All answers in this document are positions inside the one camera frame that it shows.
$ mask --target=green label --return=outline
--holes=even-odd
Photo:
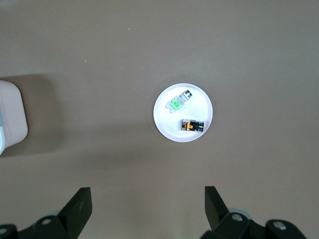
[[[173,99],[170,104],[171,104],[171,106],[174,107],[175,110],[181,109],[181,105],[176,99]]]

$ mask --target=plastic object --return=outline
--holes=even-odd
[[[21,93],[14,84],[0,80],[0,154],[24,140],[28,128]]]

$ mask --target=white plate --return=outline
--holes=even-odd
[[[189,90],[192,97],[185,102],[182,109],[171,113],[166,107],[169,101]],[[159,131],[176,142],[189,142],[201,137],[210,126],[213,118],[213,107],[207,94],[191,84],[176,84],[168,87],[158,97],[154,105],[154,121]],[[181,130],[181,120],[191,119],[204,122],[203,132]]]

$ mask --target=black clamp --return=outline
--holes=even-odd
[[[57,216],[46,216],[18,232],[14,224],[0,225],[0,239],[76,239],[92,214],[90,188],[80,188]]]
[[[306,239],[292,223],[269,220],[258,225],[241,213],[231,213],[215,187],[205,187],[205,212],[211,227],[201,239]]]

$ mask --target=metal bolt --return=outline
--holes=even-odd
[[[47,225],[47,224],[49,224],[51,222],[51,219],[50,218],[47,218],[47,219],[44,219],[42,222],[41,222],[41,224],[42,225]]]
[[[239,214],[233,214],[231,217],[233,220],[238,221],[238,222],[241,222],[243,220],[243,218]]]
[[[275,221],[274,223],[274,226],[280,230],[286,230],[286,226],[285,224],[281,223],[281,222],[278,222],[278,221]]]
[[[7,228],[1,228],[0,229],[0,235],[6,233],[7,231],[8,231]]]

